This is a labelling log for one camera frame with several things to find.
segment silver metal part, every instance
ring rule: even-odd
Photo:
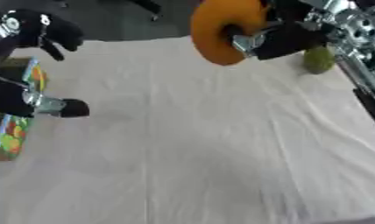
[[[356,9],[357,5],[349,0],[301,0],[305,4],[310,4],[318,10],[337,14],[346,9]]]
[[[38,91],[25,90],[23,92],[23,100],[35,108],[35,114],[57,116],[67,105],[61,99],[47,97]]]
[[[232,41],[232,45],[241,53],[244,54],[245,58],[256,56],[254,49],[264,44],[265,35],[260,33],[254,37],[235,35]]]

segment robotic hand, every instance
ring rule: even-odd
[[[81,30],[74,24],[50,14],[33,10],[0,13],[0,61],[19,47],[39,47],[56,60],[64,60],[53,43],[76,51],[82,38]],[[0,112],[22,117],[77,117],[88,116],[89,108],[84,101],[47,97],[29,83],[0,75]]]
[[[83,33],[74,24],[33,10],[0,13],[0,55],[17,47],[39,47],[56,60],[64,60],[53,43],[73,52],[82,45]]]
[[[207,60],[229,65],[249,57],[268,60],[327,46],[375,120],[375,0],[240,0],[231,4],[207,0],[192,18],[192,39]],[[208,17],[216,8],[230,13]]]

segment white cloth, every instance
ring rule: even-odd
[[[0,223],[316,223],[375,216],[375,123],[334,69],[301,56],[205,61],[190,38],[86,42],[35,55],[49,93],[89,118],[40,116],[0,163]]]

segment green fruit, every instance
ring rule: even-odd
[[[323,74],[335,65],[335,58],[324,46],[305,51],[303,66],[312,74]]]
[[[3,135],[1,137],[1,145],[5,150],[9,150],[11,148],[11,141],[13,141],[14,137],[9,135]]]

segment lime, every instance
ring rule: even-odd
[[[335,58],[325,46],[305,51],[303,66],[312,74],[323,74],[335,65]]]

